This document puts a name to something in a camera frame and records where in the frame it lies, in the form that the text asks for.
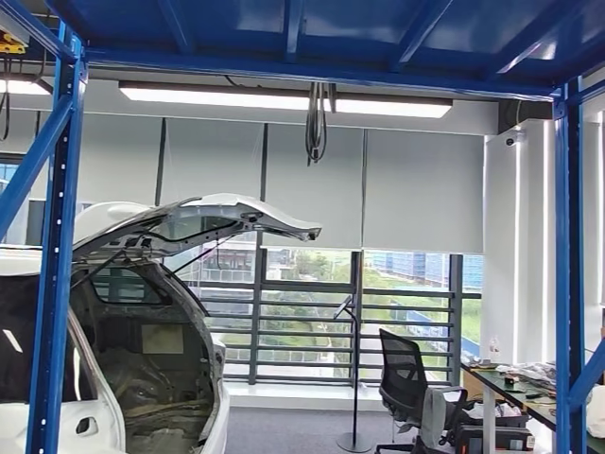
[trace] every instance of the window shade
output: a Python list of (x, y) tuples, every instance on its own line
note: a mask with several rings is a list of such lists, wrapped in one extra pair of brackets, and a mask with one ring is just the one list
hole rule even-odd
[(481, 253), (483, 137), (368, 131), (364, 248)]
[(263, 127), (168, 119), (161, 202), (220, 192), (260, 197)]
[(153, 205), (161, 118), (84, 115), (79, 201)]
[(304, 127), (269, 125), (266, 201), (323, 230), (310, 243), (265, 235), (263, 244), (359, 249), (362, 148), (362, 130), (330, 128), (323, 159), (307, 166)]

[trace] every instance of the black box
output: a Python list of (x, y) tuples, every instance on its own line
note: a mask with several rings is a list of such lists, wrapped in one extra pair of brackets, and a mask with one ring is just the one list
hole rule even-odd
[[(496, 448), (533, 451), (536, 440), (527, 428), (496, 428)], [(482, 426), (460, 426), (456, 433), (456, 454), (482, 454)]]

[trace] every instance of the ceiling light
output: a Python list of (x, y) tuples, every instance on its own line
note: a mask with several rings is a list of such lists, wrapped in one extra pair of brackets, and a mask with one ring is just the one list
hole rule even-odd
[(441, 118), (452, 109), (452, 104), (425, 104), (419, 102), (371, 101), (364, 99), (338, 99), (336, 111), (342, 114), (390, 116), (418, 116)]
[(280, 92), (274, 94), (263, 93), (238, 93), (226, 87), (224, 91), (218, 87), (208, 87), (209, 90), (189, 90), (175, 86), (170, 88), (160, 86), (146, 88), (146, 85), (131, 86), (120, 83), (120, 90), (128, 99), (133, 101), (175, 102), (180, 104), (201, 104), (207, 106), (226, 107), (252, 107), (258, 109), (287, 109), (293, 111), (306, 111), (309, 108), (309, 99), (306, 96), (287, 96)]
[[(298, 90), (126, 81), (121, 81), (118, 86), (134, 101), (294, 111), (306, 111), (309, 107), (309, 93)], [(324, 102), (325, 110), (330, 112), (330, 101)], [(441, 118), (452, 105), (450, 99), (339, 94), (336, 113)]]
[[(7, 90), (7, 81), (0, 76), (0, 93)], [(51, 95), (53, 89), (44, 80), (36, 80), (33, 75), (11, 75), (8, 92), (11, 95)]]

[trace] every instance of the power cable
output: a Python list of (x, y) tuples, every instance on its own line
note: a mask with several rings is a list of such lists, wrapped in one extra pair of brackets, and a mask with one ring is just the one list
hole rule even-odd
[(312, 82), (309, 89), (309, 109), (305, 131), (307, 166), (319, 163), (327, 144), (327, 124), (325, 121), (325, 89), (323, 82)]
[(11, 79), (11, 70), (12, 69), (13, 62), (11, 59), (5, 57), (5, 92), (2, 94), (2, 99), (0, 100), (0, 114), (5, 109), (6, 105), (6, 117), (5, 121), (5, 133), (0, 137), (0, 142), (5, 142), (8, 137), (8, 132), (11, 130), (11, 93), (8, 91), (8, 81)]

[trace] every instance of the blue steel beam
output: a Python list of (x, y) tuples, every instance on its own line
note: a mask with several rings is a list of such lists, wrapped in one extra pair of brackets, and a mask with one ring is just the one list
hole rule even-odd
[(570, 389), (584, 367), (582, 113), (568, 105), (580, 78), (555, 100), (557, 451), (586, 452), (585, 405), (572, 409)]
[(303, 25), (303, 0), (286, 0), (284, 15), (284, 34), (286, 38), (285, 59), (296, 61), (298, 52), (298, 39)]
[(605, 370), (605, 341), (597, 347), (582, 374), (570, 390), (570, 410), (579, 409)]
[(80, 41), (72, 40), (72, 34), (63, 24), (59, 35), (65, 43), (72, 43), (75, 55), (78, 58), (74, 65), (57, 60), (55, 68), (54, 108), (57, 107), (60, 96), (71, 96), (72, 114), (48, 166), (26, 454), (57, 452), (72, 277), (75, 191), (88, 78)]
[(591, 85), (582, 92), (578, 92), (574, 96), (570, 96), (567, 103), (571, 105), (582, 104), (603, 93), (605, 93), (605, 79)]
[(48, 26), (31, 14), (19, 0), (0, 0), (0, 10), (25, 28), (37, 42), (56, 57), (68, 63), (73, 63), (75, 60), (73, 52), (68, 45), (63, 43)]
[(192, 54), (195, 50), (195, 39), (187, 25), (180, 0), (158, 0), (158, 5), (181, 53)]
[(531, 21), (521, 32), (492, 58), (483, 74), (484, 79), (493, 79), (510, 71), (540, 45), (546, 34), (555, 26), (572, 19), (576, 11), (588, 0), (557, 0), (554, 5)]
[(365, 86), (417, 88), (435, 92), (456, 92), (464, 95), (502, 97), (533, 101), (551, 101), (557, 92), (545, 85), (521, 85), (506, 81), (436, 78), (431, 76), (395, 74), (381, 71), (350, 71), (333, 66), (289, 64), (277, 61), (247, 61), (206, 56), (185, 56), (159, 52), (113, 51), (89, 48), (86, 55), (94, 63), (125, 64), (153, 69), (192, 71), (206, 74), (288, 80), (320, 80)]
[(453, 1), (425, 0), (424, 5), (420, 7), (410, 28), (398, 45), (398, 50), (391, 59), (391, 71), (398, 72), (402, 64), (410, 61)]
[(29, 147), (15, 174), (0, 195), (0, 238), (5, 237), (11, 222), (27, 197), (27, 193), (51, 154), (72, 114), (72, 97), (63, 96)]

